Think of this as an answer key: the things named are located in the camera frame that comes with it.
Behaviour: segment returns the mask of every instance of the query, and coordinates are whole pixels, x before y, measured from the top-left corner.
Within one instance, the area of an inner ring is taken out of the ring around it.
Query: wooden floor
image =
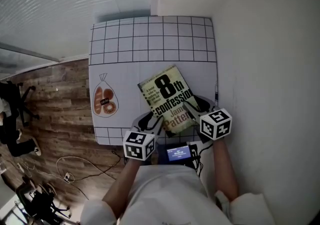
[[[13,76],[9,80],[15,84],[22,82],[23,92],[28,86],[36,87],[35,92],[27,99],[27,107],[39,114],[40,120],[31,120],[30,126],[23,128],[18,118],[17,128],[23,129],[21,141],[27,140],[28,136],[34,136],[42,151],[42,156],[32,152],[21,157],[12,157],[7,146],[0,144],[0,153],[8,170],[5,176],[10,184],[16,188],[22,183],[22,172],[13,166],[19,162],[31,169],[35,166],[34,170],[29,170],[30,174],[27,171],[26,173],[32,175],[36,183],[53,184],[58,198],[71,207],[86,200],[73,186],[80,188],[89,199],[101,199],[114,181],[105,174],[76,181],[72,185],[45,174],[59,177],[56,162],[61,157],[77,156],[88,159],[104,171],[119,160],[112,151],[123,156],[122,147],[96,143],[89,95],[88,60],[37,69]],[[64,158],[57,165],[62,176],[69,172],[75,179],[100,173],[89,162],[78,158]],[[116,178],[123,167],[122,158],[107,174]]]

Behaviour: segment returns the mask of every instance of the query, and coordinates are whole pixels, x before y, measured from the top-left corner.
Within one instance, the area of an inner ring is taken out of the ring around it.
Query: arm
[[[0,113],[0,126],[3,126],[4,125],[4,113],[1,112]]]
[[[128,195],[141,163],[139,160],[130,159],[102,199],[111,207],[117,219],[125,211]]]
[[[215,188],[233,201],[239,196],[238,183],[226,143],[223,140],[213,141],[213,156]]]

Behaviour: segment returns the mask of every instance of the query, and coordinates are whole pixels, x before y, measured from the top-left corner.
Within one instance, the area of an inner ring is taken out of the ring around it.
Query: white paper sheet
[[[217,99],[215,40],[210,19],[153,16],[107,21],[95,24],[91,34],[89,87],[99,144],[122,145],[133,120],[150,111],[137,84],[170,65],[176,64],[195,95]],[[118,102],[117,111],[109,117],[94,112],[94,91],[102,74],[107,74],[104,81]],[[198,140],[192,127],[173,138],[161,132],[158,143]]]

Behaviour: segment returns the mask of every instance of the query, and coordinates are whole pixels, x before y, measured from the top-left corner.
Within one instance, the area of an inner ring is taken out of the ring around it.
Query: book cover
[[[163,116],[163,126],[169,137],[194,125],[183,102],[198,107],[194,94],[189,89],[176,65],[138,84],[143,97],[155,117]]]

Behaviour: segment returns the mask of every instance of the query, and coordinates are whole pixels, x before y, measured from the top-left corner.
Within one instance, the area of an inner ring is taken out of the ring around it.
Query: printed drawing
[[[105,81],[107,73],[99,75],[101,82],[94,89],[92,110],[102,118],[114,115],[118,108],[118,98],[110,85]]]

